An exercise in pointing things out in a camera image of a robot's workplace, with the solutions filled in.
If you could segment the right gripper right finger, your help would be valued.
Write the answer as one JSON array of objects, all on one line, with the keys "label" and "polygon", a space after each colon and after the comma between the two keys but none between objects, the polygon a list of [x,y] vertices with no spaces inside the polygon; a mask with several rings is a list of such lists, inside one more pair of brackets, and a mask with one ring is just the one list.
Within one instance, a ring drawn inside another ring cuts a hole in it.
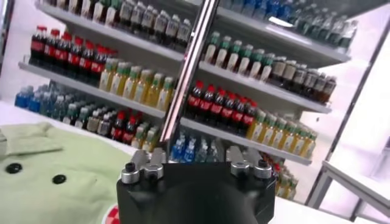
[{"label": "right gripper right finger", "polygon": [[271,165],[255,149],[242,152],[238,146],[231,146],[227,158],[230,161],[230,173],[237,178],[270,180],[273,177]]}]

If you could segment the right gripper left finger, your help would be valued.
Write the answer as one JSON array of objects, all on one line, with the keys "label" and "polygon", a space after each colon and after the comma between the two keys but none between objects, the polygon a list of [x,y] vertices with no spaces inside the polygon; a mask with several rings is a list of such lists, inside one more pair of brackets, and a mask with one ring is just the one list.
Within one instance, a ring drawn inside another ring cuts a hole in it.
[{"label": "right gripper left finger", "polygon": [[147,180],[159,180],[164,176],[165,152],[156,148],[149,159],[146,151],[138,150],[121,171],[121,182],[135,184],[141,177]]}]

